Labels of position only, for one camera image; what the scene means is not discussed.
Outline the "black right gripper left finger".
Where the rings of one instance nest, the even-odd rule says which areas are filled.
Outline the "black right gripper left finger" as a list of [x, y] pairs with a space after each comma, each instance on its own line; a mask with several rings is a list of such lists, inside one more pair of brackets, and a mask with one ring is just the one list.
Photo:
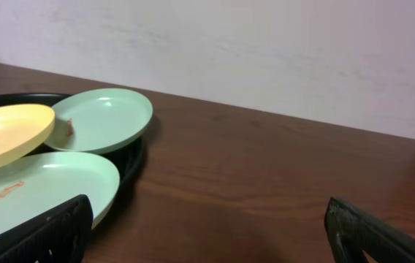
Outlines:
[[77, 195], [0, 234], [0, 263], [80, 263], [92, 223], [88, 197]]

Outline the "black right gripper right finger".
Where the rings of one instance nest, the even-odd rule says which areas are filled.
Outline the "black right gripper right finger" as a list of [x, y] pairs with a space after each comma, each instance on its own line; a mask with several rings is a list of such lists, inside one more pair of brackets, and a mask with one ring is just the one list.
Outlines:
[[344, 199], [330, 198], [324, 227], [337, 263], [415, 263], [415, 239]]

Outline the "yellow plate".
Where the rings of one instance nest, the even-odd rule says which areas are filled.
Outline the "yellow plate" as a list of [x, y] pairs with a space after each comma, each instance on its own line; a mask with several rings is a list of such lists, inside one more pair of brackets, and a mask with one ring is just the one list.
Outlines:
[[51, 134], [55, 112], [42, 104], [0, 107], [0, 167], [33, 151]]

